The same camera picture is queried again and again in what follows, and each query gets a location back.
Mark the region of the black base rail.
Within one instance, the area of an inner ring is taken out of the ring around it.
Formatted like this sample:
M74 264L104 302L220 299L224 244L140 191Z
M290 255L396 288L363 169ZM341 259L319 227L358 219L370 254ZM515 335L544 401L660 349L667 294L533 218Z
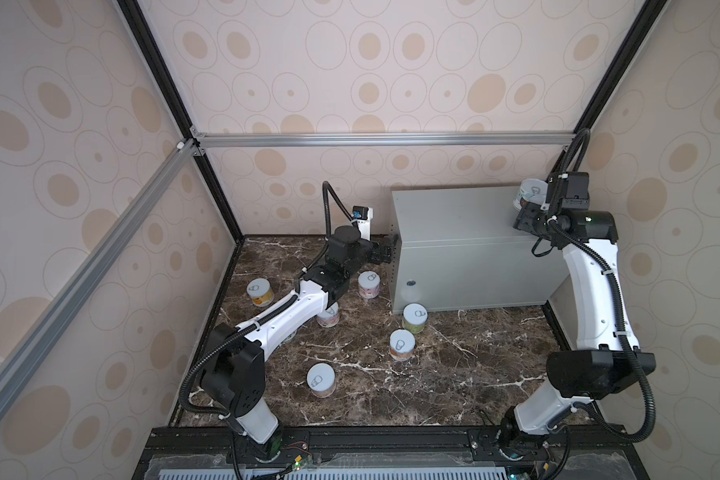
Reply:
M280 451L257 457L222 427L152 431L135 479L645 479L635 448L595 426L502 447L477 426L288 427Z

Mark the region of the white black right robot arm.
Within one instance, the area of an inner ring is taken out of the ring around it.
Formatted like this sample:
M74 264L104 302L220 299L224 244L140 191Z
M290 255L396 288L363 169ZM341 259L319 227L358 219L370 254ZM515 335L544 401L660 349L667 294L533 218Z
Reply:
M586 411L622 440L646 440L657 420L648 381L656 359L642 350L628 319L618 277L618 234L612 214L571 209L553 212L527 203L514 227L561 251L572 281L578 334L574 349L548 357L545 382L505 413L497 444L520 449L541 443L578 410ZM638 385L642 393L644 419L636 432L627 433L610 425L594 404L632 385Z

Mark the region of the orange label can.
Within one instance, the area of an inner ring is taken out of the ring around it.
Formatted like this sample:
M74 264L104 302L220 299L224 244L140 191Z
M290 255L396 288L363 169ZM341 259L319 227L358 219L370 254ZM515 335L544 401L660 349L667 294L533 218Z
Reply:
M393 331L389 337L389 353L396 361L406 361L413 356L415 336L406 329Z

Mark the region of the white pink label can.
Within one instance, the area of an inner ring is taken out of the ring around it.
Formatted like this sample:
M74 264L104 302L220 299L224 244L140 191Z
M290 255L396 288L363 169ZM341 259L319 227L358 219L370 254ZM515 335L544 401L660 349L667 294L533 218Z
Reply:
M327 398L336 389L336 373L327 363L313 365L306 376L310 391L318 398Z

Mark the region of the black frame post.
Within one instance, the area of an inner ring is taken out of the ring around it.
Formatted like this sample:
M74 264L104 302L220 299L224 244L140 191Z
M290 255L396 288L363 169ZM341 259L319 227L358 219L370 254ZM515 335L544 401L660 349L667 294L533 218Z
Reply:
M162 56L158 43L147 23L141 6L134 0L115 1L125 23L132 34L138 49L160 91L162 99L168 107L170 115L178 127L183 139L197 140L193 132L194 123L186 109L179 89L168 65ZM218 208L222 220L236 243L245 240L230 203L222 189L219 177L214 170L206 153L200 152L194 156L195 164L210 191L211 197Z
M575 125L571 143L563 148L553 165L551 173L547 177L548 182L553 176L564 170L577 171L581 167L591 139L592 129L668 4L667 0L650 0L642 4L635 20L618 44L618 48L581 118Z

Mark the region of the horizontal aluminium rail back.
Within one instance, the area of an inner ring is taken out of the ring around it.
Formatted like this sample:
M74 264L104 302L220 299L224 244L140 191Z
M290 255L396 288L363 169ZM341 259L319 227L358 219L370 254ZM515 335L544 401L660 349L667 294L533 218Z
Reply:
M401 132L401 133L290 133L210 134L196 142L203 148L297 148L297 147L412 147L567 145L574 138L568 131L499 132Z

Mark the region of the black frame post right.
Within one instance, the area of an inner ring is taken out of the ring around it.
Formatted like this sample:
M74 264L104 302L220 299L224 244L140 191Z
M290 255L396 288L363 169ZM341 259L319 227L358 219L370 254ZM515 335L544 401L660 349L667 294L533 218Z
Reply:
M564 170L577 171L581 167L591 139L592 129L668 4L667 0L650 0L642 4L635 20L618 44L618 48L581 118L575 125L571 143L563 148L553 165L551 173L547 177L548 182L553 176Z

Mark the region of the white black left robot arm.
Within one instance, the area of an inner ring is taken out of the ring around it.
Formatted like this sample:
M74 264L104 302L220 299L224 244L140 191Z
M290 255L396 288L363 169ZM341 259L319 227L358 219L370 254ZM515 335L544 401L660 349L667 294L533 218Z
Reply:
M264 400L266 361L287 337L347 293L362 267L391 263L398 241L397 234L374 241L357 226L337 227L288 295L234 327L214 328L181 383L181 408L219 417L261 446L280 439L280 422Z

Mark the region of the green label can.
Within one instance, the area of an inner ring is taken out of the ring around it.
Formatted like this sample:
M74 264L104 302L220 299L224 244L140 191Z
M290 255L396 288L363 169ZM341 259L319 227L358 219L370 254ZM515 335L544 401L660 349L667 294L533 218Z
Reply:
M411 303L403 309L403 328L413 335L421 333L428 320L427 309L419 303Z

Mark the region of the black frame post left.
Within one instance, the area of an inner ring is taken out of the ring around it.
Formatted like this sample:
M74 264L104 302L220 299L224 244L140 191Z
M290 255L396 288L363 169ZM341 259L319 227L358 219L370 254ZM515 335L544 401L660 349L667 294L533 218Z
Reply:
M162 99L168 107L170 115L178 127L183 139L197 140L193 132L194 123L186 109L179 89L168 65L162 56L158 43L147 23L141 6L134 0L115 1L125 23L132 34L138 49L160 91ZM218 208L222 220L236 243L245 240L230 203L222 189L219 177L214 170L206 153L200 152L194 156L195 164L210 191L211 197Z

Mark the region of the yellow label can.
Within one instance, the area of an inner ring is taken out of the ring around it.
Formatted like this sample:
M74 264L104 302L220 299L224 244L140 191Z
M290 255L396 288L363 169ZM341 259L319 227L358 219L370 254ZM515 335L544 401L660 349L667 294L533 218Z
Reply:
M257 307L266 307L270 305L274 298L271 284L265 278L256 278L251 280L246 287L246 293L252 303Z

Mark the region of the red label can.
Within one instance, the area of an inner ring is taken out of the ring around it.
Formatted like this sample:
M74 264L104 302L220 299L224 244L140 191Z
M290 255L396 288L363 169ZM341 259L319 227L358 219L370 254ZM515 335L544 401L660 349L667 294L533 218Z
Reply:
M326 310L316 315L318 324L323 328L331 328L339 323L340 309L338 303L333 303Z

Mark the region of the teal label can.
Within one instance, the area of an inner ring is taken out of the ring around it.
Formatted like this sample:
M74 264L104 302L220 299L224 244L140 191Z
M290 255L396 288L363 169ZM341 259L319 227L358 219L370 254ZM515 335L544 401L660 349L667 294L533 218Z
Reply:
M517 195L513 200L515 209L520 211L528 203L543 205L546 200L547 190L548 183L544 180L524 179L520 183Z

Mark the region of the grey metal cabinet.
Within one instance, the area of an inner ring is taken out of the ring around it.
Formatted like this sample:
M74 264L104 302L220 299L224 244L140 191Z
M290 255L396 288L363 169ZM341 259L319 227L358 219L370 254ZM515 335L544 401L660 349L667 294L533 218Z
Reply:
M534 306L569 269L560 250L515 230L514 186L399 190L392 194L392 310L429 312Z

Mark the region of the diagonal aluminium rail left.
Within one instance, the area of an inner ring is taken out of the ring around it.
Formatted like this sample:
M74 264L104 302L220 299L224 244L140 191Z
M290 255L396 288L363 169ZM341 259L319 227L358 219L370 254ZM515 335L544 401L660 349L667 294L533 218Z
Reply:
M0 421L76 318L93 291L151 214L179 171L193 157L197 141L185 139L118 217L65 287L42 312L0 367Z

